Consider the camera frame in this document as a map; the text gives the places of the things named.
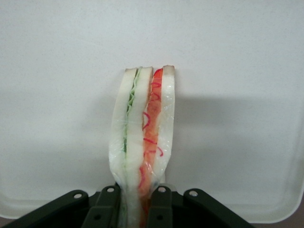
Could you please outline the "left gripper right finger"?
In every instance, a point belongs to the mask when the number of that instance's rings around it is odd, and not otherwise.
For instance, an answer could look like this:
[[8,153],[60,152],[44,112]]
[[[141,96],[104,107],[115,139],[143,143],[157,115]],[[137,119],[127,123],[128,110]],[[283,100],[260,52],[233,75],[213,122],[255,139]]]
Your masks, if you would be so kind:
[[147,228],[252,228],[235,212],[200,189],[180,195],[159,186],[151,196]]

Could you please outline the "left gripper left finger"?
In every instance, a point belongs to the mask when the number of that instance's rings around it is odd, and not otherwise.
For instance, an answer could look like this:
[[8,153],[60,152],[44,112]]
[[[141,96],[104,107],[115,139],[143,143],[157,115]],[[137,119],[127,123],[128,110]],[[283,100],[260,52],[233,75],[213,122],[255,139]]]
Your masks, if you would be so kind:
[[121,202],[118,184],[94,195],[73,190],[5,225],[6,228],[116,228]]

